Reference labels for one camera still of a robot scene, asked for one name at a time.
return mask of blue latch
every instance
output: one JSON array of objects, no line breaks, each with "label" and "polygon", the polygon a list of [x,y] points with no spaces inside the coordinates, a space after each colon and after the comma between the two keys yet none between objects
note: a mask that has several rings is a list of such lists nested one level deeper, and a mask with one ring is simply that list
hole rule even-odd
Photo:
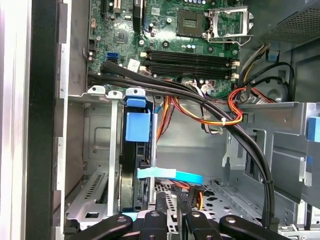
[{"label": "blue latch", "polygon": [[307,139],[312,142],[320,143],[320,117],[309,117]]},{"label": "blue latch", "polygon": [[128,107],[135,107],[135,108],[145,108],[146,107],[146,97],[139,97],[139,96],[128,96],[126,100],[126,105]]},{"label": "blue latch", "polygon": [[125,140],[128,142],[149,142],[151,114],[128,112],[126,114]]}]

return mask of black ram slot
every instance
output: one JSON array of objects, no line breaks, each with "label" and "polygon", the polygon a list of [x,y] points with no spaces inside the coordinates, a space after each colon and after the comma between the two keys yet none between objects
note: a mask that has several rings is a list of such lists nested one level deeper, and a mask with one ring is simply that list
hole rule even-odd
[{"label": "black ram slot", "polygon": [[173,75],[179,76],[183,73],[192,73],[199,78],[228,78],[230,76],[229,70],[210,69],[198,66],[185,66],[185,65],[169,65],[162,63],[153,63],[151,72],[159,76]]},{"label": "black ram slot", "polygon": [[180,56],[154,56],[151,58],[152,62],[160,62],[160,63],[175,63],[175,64],[187,64],[187,65],[201,65],[208,67],[217,67],[217,68],[227,68],[227,64],[225,62],[214,62],[211,59],[193,59],[193,58],[182,58]]},{"label": "black ram slot", "polygon": [[232,60],[226,57],[221,57],[221,56],[206,56],[206,55],[199,55],[199,54],[190,54],[190,53],[181,53],[181,52],[170,52],[170,51],[156,51],[153,50],[151,52],[152,57],[156,56],[163,56],[163,57],[181,57],[181,58],[186,58],[186,59],[199,59],[199,60],[209,60],[213,61],[215,63],[224,63],[224,64],[230,64]]}]

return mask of blue tab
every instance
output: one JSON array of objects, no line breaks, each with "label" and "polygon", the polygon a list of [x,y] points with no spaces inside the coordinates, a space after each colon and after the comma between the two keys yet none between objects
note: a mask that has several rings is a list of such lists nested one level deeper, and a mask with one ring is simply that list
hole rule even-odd
[{"label": "blue tab", "polygon": [[126,114],[125,140],[128,142],[149,142],[150,113],[128,112]]},{"label": "blue tab", "polygon": [[161,168],[161,167],[148,167],[145,169],[138,168],[136,171],[137,179],[145,179],[150,177],[174,179],[176,177],[175,169]]},{"label": "blue tab", "polygon": [[122,214],[127,215],[128,217],[132,218],[133,222],[137,219],[137,216],[138,216],[137,212],[122,212]]},{"label": "blue tab", "polygon": [[320,117],[309,117],[307,139],[312,142],[320,143]]},{"label": "blue tab", "polygon": [[126,100],[126,105],[128,107],[135,107],[135,108],[145,108],[146,107],[146,98],[145,97],[132,97],[128,96]]},{"label": "blue tab", "polygon": [[184,172],[184,171],[176,171],[175,180],[184,181],[193,184],[204,184],[204,177],[201,175]]}]

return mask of sata port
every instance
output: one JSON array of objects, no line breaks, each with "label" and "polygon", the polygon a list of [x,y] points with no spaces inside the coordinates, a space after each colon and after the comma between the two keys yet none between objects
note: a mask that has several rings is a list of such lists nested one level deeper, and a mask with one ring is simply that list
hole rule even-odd
[{"label": "sata port", "polygon": [[115,52],[108,52],[106,54],[107,59],[118,59],[119,58],[119,53]]},{"label": "sata port", "polygon": [[114,64],[117,64],[118,63],[118,59],[116,58],[108,58],[108,60]]}]

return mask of metal mesh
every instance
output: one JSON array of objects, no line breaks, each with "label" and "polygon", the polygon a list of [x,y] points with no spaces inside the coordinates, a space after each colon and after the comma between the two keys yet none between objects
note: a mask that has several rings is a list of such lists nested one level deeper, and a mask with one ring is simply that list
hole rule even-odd
[{"label": "metal mesh", "polygon": [[262,36],[263,41],[303,44],[320,37],[320,9],[310,8]]}]

